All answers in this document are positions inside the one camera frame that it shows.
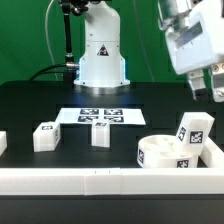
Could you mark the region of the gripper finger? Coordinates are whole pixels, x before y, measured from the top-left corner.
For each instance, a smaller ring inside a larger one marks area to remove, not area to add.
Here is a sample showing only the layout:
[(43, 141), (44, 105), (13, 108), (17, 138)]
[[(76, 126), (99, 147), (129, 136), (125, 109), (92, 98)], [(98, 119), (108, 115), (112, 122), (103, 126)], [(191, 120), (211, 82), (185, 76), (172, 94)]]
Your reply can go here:
[(189, 86), (194, 100), (206, 100), (208, 96), (207, 87), (204, 81), (204, 72), (194, 70), (187, 74)]
[(224, 102), (224, 63), (215, 64), (210, 70), (211, 89), (215, 102)]

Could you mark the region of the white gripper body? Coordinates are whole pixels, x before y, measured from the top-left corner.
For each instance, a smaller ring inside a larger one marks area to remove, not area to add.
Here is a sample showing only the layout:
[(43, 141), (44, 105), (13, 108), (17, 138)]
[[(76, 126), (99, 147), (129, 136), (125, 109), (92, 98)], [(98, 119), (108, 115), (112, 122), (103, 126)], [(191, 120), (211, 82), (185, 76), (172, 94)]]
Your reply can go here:
[(224, 0), (157, 0), (158, 24), (177, 74), (224, 62)]

